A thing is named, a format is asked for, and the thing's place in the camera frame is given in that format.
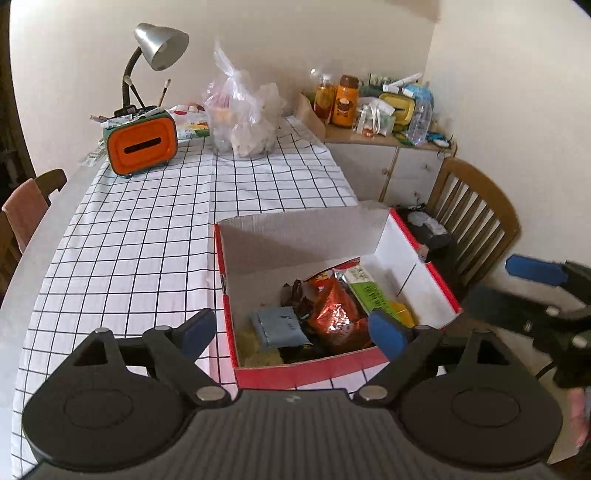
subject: green snack package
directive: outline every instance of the green snack package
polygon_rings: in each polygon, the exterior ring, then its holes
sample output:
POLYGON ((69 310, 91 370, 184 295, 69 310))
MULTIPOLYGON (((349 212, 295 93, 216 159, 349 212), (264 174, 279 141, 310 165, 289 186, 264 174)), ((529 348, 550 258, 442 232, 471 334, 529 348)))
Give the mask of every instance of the green snack package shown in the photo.
POLYGON ((357 265, 345 270, 343 276, 367 314, 370 314, 374 309, 383 309, 388 315, 391 315, 400 322, 398 315, 394 312, 384 292, 374 282, 374 279, 366 269, 361 265, 357 265))

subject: pink cloth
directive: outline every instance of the pink cloth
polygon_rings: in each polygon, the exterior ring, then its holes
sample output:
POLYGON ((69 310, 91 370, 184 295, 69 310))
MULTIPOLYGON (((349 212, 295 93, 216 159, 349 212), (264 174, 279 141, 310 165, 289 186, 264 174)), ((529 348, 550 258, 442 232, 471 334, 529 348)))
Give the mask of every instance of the pink cloth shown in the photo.
POLYGON ((589 435, 589 420, 585 416, 585 390, 574 388, 569 390, 567 397, 570 401, 570 424, 572 425, 577 447, 581 448, 589 435))
POLYGON ((33 179, 19 185, 2 205, 21 252, 25 251, 47 209, 47 202, 33 179))

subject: chip bag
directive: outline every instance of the chip bag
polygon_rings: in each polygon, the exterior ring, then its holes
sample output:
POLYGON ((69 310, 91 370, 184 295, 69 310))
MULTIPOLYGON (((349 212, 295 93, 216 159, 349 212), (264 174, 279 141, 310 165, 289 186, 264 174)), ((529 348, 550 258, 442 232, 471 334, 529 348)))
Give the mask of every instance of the chip bag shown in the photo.
POLYGON ((367 318, 359 315, 355 302, 336 278, 328 278, 323 283, 308 325, 333 355, 369 346, 367 318))

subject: lamp shade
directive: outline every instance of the lamp shade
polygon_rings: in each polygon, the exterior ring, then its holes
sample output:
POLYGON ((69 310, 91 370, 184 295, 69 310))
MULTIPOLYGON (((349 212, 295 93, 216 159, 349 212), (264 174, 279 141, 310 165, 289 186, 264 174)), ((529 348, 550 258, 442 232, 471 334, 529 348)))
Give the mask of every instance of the lamp shade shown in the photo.
POLYGON ((187 50, 189 36, 180 30, 140 23, 135 39, 153 70, 159 72, 172 66, 187 50))

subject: cardboard tray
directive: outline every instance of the cardboard tray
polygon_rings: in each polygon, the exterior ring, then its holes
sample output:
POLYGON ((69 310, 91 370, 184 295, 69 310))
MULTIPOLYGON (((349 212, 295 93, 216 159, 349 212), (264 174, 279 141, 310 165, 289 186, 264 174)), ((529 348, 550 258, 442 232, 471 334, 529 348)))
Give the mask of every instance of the cardboard tray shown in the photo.
POLYGON ((389 299, 415 321, 442 328, 460 310, 435 267, 417 254, 417 241, 394 209, 351 206, 262 213, 215 225, 217 261, 230 358, 239 388, 288 389, 386 362, 377 347, 276 367, 240 367, 234 331, 261 304, 279 305, 281 286, 361 257, 389 299))

